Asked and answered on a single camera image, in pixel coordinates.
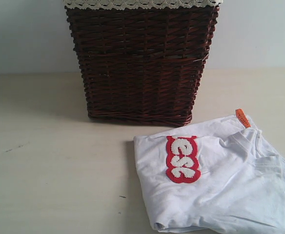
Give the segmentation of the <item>white t-shirt red lettering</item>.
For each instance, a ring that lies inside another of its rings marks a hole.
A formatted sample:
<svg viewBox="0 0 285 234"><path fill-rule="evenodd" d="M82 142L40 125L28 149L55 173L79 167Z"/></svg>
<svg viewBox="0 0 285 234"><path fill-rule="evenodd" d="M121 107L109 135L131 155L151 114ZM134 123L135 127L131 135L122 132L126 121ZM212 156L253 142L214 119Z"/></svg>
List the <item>white t-shirt red lettering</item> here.
<svg viewBox="0 0 285 234"><path fill-rule="evenodd" d="M285 233L285 158L234 114L134 137L151 227L163 233Z"/></svg>

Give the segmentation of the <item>dark red wicker basket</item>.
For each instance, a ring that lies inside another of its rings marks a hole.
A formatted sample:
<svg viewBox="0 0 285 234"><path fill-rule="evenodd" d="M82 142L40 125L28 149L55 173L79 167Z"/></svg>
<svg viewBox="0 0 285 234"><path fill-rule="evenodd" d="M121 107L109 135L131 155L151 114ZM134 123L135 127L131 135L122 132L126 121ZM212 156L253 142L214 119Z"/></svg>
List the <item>dark red wicker basket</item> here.
<svg viewBox="0 0 285 234"><path fill-rule="evenodd" d="M219 7L92 10L66 15L91 119L184 126Z"/></svg>

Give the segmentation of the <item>white lace fabric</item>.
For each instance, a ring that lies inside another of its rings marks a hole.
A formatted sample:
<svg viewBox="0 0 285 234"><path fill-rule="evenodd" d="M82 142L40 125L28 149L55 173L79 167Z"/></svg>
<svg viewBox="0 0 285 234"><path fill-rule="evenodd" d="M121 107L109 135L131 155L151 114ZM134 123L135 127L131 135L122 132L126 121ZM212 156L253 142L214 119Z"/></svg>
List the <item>white lace fabric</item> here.
<svg viewBox="0 0 285 234"><path fill-rule="evenodd" d="M218 6L222 0L64 0L69 9L125 10L125 9L178 9Z"/></svg>

